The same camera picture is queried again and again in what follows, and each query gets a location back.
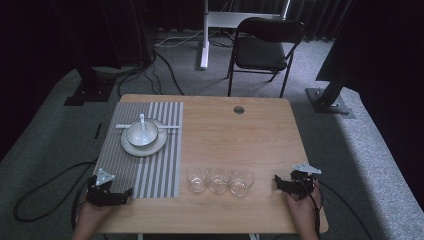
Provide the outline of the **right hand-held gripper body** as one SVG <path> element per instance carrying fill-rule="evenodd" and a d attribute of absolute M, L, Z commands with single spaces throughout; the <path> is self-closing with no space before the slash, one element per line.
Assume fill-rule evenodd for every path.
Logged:
<path fill-rule="evenodd" d="M 286 184 L 284 190 L 302 199 L 312 193 L 314 190 L 314 175 L 321 173 L 320 169 L 311 166 L 309 163 L 293 165 L 290 173 L 291 180 Z"/>

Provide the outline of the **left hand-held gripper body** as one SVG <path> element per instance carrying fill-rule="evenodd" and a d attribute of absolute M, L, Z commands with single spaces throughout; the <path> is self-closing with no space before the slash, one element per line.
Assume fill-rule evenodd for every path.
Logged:
<path fill-rule="evenodd" d="M 99 168 L 97 174 L 88 179 L 86 200 L 98 207 L 117 205 L 117 197 L 110 191 L 114 179 L 113 174 Z"/>

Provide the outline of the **person's left hand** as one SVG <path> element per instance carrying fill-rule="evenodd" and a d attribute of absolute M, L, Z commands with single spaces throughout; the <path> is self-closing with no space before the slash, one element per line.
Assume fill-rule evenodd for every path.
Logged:
<path fill-rule="evenodd" d="M 98 207 L 84 203 L 80 208 L 74 232 L 95 233 L 113 210 L 112 206 Z"/>

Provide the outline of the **person's right hand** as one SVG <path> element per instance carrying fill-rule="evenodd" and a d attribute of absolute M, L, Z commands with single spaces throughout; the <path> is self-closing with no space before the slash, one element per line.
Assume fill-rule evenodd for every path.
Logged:
<path fill-rule="evenodd" d="M 283 196 L 297 233 L 315 232 L 318 235 L 318 210 L 322 205 L 319 181 L 315 181 L 315 188 L 311 197 L 295 200 L 287 193 L 284 193 Z"/>

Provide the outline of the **grey striped placemat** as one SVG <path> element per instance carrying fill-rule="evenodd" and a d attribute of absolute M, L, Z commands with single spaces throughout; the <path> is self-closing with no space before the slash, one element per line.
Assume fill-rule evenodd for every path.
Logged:
<path fill-rule="evenodd" d="M 114 176 L 111 191 L 133 190 L 135 198 L 179 195 L 184 104 L 182 102 L 119 102 L 114 110 L 96 168 Z M 127 125 L 144 114 L 161 124 L 160 144 L 144 153 L 126 141 Z"/>

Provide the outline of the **clear drinking glass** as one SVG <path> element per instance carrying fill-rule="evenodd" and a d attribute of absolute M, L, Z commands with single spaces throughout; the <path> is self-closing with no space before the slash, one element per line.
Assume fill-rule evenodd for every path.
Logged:
<path fill-rule="evenodd" d="M 209 171 L 209 189 L 215 194 L 222 194 L 226 191 L 231 179 L 228 169 L 217 167 Z"/>
<path fill-rule="evenodd" d="M 231 174 L 230 190 L 236 197 L 246 196 L 255 181 L 251 171 L 237 170 Z"/>
<path fill-rule="evenodd" d="M 186 171 L 187 187 L 191 192 L 200 193 L 206 189 L 208 170 L 204 166 L 191 166 Z"/>

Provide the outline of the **white round plate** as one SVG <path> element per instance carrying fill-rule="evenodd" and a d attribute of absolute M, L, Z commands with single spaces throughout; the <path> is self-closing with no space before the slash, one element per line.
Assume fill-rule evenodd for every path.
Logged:
<path fill-rule="evenodd" d="M 145 121 L 146 125 L 150 123 L 158 128 L 158 135 L 152 143 L 145 146 L 136 146 L 129 141 L 131 127 L 123 130 L 121 134 L 121 146 L 127 153 L 137 157 L 149 156 L 158 152 L 165 145 L 168 139 L 168 131 L 164 128 L 164 124 L 155 119 L 147 119 Z"/>

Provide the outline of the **white bowl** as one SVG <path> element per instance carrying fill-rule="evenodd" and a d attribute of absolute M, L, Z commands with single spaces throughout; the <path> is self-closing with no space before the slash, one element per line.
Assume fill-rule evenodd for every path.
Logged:
<path fill-rule="evenodd" d="M 158 137 L 159 129 L 158 127 L 150 122 L 145 121 L 147 131 L 150 135 L 150 144 L 152 144 Z M 126 140 L 133 146 L 136 147 L 143 147 L 139 145 L 139 137 L 140 137 L 140 121 L 134 122 L 130 125 L 130 127 L 127 129 L 126 133 Z"/>

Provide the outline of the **white ceramic spoon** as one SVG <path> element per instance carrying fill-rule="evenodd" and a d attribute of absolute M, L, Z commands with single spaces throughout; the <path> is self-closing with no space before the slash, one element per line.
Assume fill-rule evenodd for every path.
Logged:
<path fill-rule="evenodd" d="M 143 113 L 139 114 L 140 118 L 140 137 L 139 137 L 139 145 L 144 146 L 150 143 L 150 135 L 147 131 L 145 124 L 145 115 Z"/>

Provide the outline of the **black metal stand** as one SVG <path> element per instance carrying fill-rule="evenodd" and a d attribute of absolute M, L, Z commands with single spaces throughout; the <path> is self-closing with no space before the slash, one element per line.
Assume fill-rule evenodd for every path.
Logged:
<path fill-rule="evenodd" d="M 340 96 L 341 90 L 349 80 L 347 70 L 331 80 L 325 89 L 306 88 L 305 92 L 315 113 L 338 114 L 345 119 L 354 119 L 355 115 Z"/>
<path fill-rule="evenodd" d="M 65 100 L 64 105 L 83 106 L 86 102 L 107 102 L 114 79 L 99 78 L 96 75 L 63 4 L 60 0 L 49 0 L 49 2 L 60 21 L 67 50 L 81 78 L 77 89 Z"/>

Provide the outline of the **black folding chair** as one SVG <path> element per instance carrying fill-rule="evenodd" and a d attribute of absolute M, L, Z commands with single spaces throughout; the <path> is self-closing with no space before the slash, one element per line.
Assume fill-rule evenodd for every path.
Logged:
<path fill-rule="evenodd" d="M 235 72 L 271 74 L 270 82 L 285 72 L 279 97 L 282 98 L 291 70 L 294 51 L 304 38 L 305 26 L 299 21 L 249 17 L 235 31 L 226 78 L 227 95 L 232 93 Z"/>

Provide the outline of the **white desk frame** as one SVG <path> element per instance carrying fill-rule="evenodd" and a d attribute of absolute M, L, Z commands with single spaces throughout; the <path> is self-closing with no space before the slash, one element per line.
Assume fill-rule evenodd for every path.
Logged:
<path fill-rule="evenodd" d="M 242 13 L 242 12 L 224 12 L 210 11 L 209 0 L 203 0 L 203 42 L 200 69 L 206 70 L 209 60 L 209 28 L 236 28 L 243 20 L 249 17 L 261 17 L 266 19 L 285 19 L 291 3 L 291 0 L 283 0 L 283 7 L 280 13 Z"/>

